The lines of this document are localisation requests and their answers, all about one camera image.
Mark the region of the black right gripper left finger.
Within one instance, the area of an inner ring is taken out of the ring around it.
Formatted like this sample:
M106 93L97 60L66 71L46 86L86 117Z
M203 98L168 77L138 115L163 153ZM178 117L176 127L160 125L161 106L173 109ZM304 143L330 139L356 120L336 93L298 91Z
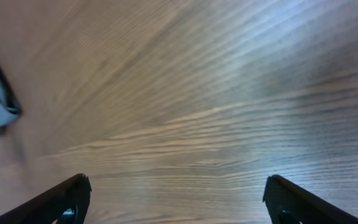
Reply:
M90 197L89 178L84 174L76 174L0 215L0 224L83 224Z

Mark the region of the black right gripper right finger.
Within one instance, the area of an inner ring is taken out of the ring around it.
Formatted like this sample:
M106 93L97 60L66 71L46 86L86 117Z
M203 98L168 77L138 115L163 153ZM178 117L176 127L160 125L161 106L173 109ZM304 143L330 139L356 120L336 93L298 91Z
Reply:
M280 175L267 178L262 201L273 224L358 224L358 218Z

